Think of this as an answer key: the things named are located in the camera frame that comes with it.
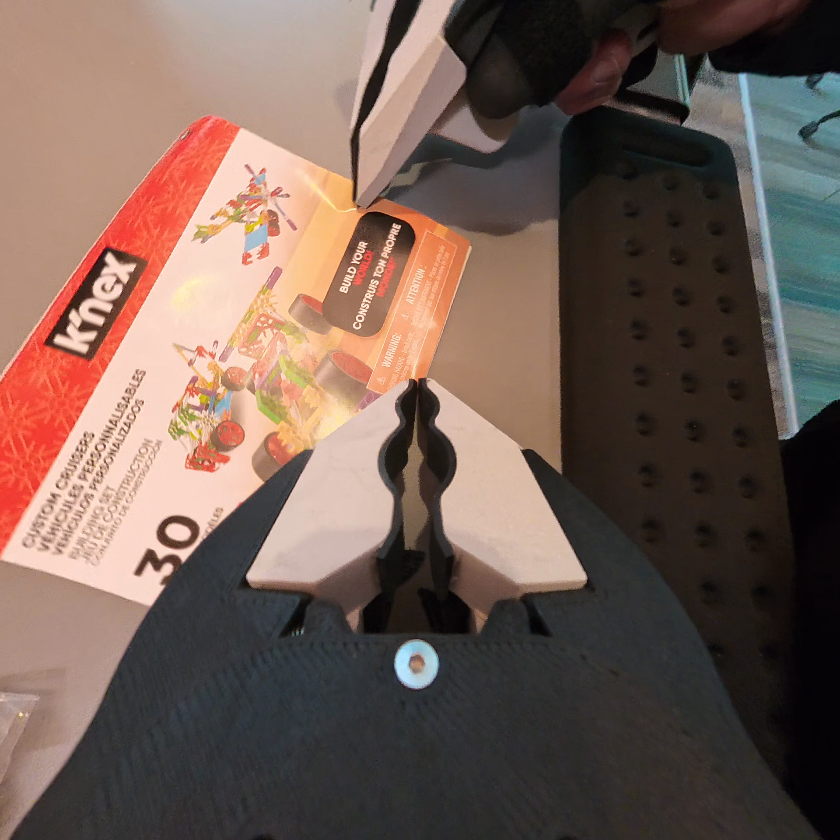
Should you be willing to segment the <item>clear bag of toy rods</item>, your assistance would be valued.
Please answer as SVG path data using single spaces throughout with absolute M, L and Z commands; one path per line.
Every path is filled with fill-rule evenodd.
M 1 781 L 4 781 L 18 741 L 38 702 L 38 695 L 1 691 Z

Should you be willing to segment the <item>toy instruction booklet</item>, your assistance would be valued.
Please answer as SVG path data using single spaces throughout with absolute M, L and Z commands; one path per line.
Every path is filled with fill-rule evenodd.
M 2 561 L 146 606 L 278 469 L 424 377 L 469 241 L 192 124 L 2 375 Z

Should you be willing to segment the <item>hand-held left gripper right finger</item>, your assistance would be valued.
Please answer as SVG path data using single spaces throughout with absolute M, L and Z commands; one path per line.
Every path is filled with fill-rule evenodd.
M 430 379 L 418 383 L 418 444 L 437 632 L 480 632 L 499 602 L 585 587 L 526 452 Z

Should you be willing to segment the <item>person's right hand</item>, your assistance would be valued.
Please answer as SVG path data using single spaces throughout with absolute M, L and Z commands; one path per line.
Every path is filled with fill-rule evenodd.
M 659 9 L 658 41 L 669 55 L 698 55 L 714 49 L 727 24 L 726 1 L 664 2 Z M 610 30 L 597 41 L 592 58 L 555 99 L 569 116 L 603 105 L 618 92 L 633 49 L 628 36 Z

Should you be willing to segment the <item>person's right forearm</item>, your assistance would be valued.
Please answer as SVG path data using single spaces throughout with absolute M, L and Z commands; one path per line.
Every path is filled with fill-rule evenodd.
M 839 71 L 839 2 L 812 1 L 784 28 L 760 31 L 713 50 L 710 63 L 731 73 L 806 77 Z

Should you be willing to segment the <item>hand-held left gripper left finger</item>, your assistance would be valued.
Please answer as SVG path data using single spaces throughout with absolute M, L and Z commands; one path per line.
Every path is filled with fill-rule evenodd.
M 346 616 L 373 603 L 373 628 L 385 625 L 419 569 L 403 515 L 417 395 L 416 380 L 400 383 L 317 444 L 247 572 L 252 587 L 335 602 Z

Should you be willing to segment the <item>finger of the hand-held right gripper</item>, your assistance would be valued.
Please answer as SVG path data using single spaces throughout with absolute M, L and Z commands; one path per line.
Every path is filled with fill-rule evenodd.
M 454 2 L 439 1 L 380 1 L 373 3 L 364 37 L 364 46 L 362 48 L 361 53 L 360 74 L 358 77 L 353 100 L 350 153 L 351 136 L 354 131 L 354 125 L 356 124 L 358 119 L 358 114 L 360 112 L 361 100 L 364 93 L 364 89 L 368 85 L 368 80 L 373 71 L 374 63 L 377 61 L 381 52 L 384 49 L 393 49 L 403 40 L 405 35 L 408 33 L 441 33 L 445 37 L 445 24 L 454 4 Z M 454 138 L 454 117 L 455 97 L 452 99 L 449 105 L 447 105 L 442 115 L 436 118 L 432 126 L 425 132 L 424 137 L 428 133 L 435 133 L 448 139 Z
M 408 33 L 381 52 L 351 136 L 357 207 L 382 193 L 465 79 L 463 62 L 441 33 Z

